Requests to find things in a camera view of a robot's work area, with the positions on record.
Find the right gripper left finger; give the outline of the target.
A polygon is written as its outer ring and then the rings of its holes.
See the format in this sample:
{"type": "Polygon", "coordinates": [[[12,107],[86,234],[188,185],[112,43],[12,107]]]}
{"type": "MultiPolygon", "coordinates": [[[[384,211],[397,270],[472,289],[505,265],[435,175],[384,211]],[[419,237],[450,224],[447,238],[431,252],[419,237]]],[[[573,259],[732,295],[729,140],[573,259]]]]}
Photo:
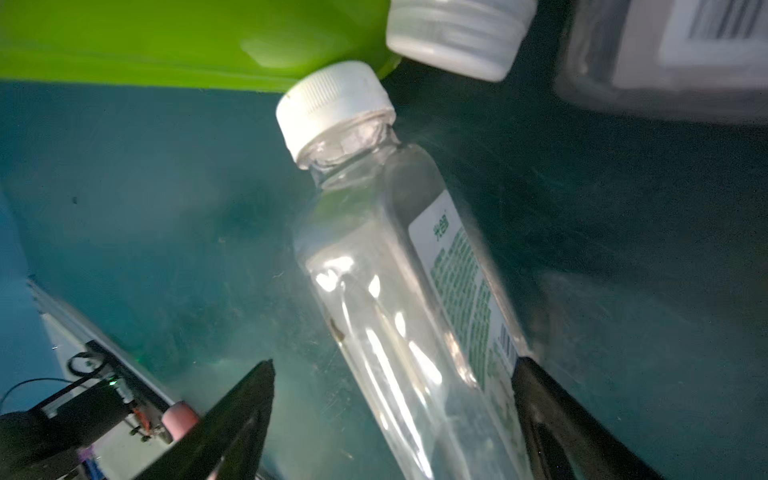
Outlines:
{"type": "Polygon", "coordinates": [[[255,479],[275,397],[271,360],[258,363],[140,479],[255,479]]]}

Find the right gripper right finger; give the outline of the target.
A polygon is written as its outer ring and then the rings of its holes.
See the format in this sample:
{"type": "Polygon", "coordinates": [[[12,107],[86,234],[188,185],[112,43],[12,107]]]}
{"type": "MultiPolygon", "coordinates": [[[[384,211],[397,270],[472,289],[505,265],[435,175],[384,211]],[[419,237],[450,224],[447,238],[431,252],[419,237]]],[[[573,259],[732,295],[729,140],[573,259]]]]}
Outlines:
{"type": "Polygon", "coordinates": [[[536,479],[659,479],[533,359],[517,360],[512,386],[536,479]]]}

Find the clear square bottle white cap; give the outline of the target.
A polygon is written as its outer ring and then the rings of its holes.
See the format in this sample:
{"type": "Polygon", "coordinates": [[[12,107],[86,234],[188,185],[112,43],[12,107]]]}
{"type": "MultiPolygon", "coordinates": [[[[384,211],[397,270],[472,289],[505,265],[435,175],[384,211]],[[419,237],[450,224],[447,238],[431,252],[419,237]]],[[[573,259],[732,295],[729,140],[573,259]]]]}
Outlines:
{"type": "Polygon", "coordinates": [[[298,262],[404,476],[531,478],[509,306],[435,161],[397,139],[375,72],[314,72],[276,118],[317,188],[298,262]]]}

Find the purple text label bottle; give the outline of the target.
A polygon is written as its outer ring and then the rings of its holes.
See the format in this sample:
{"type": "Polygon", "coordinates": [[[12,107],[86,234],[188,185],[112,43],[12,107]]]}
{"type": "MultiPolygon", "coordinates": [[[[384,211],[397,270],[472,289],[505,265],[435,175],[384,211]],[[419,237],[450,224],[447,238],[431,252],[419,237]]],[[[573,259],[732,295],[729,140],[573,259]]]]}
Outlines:
{"type": "Polygon", "coordinates": [[[767,4],[577,1],[554,87],[593,111],[764,125],[767,4]]]}

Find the tall red white label bottle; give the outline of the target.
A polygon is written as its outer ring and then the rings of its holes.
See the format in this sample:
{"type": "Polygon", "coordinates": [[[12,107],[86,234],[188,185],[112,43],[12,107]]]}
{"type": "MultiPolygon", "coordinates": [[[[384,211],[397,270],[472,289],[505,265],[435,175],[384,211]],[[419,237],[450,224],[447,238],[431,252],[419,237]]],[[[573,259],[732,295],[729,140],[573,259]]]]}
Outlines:
{"type": "Polygon", "coordinates": [[[499,82],[510,72],[537,6],[531,0],[392,1],[386,44],[422,64],[499,82]]]}

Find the green bin with black liner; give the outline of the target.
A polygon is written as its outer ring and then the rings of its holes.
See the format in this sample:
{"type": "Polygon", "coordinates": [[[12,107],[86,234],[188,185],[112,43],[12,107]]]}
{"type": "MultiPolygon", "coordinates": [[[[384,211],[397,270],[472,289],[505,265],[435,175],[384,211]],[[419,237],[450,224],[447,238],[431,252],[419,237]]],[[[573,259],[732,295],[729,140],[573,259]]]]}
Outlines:
{"type": "Polygon", "coordinates": [[[285,92],[334,63],[379,77],[385,1],[5,1],[5,80],[285,92]]]}

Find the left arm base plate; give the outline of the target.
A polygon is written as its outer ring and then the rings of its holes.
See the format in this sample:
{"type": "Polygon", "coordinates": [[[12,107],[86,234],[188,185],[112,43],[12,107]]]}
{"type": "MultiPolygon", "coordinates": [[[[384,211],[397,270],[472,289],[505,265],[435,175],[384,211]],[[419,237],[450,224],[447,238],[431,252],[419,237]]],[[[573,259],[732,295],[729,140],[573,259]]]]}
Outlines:
{"type": "Polygon", "coordinates": [[[80,450],[126,417],[121,397],[105,383],[64,405],[52,419],[37,408],[42,401],[1,415],[3,479],[59,479],[71,473],[84,463],[80,450]]]}

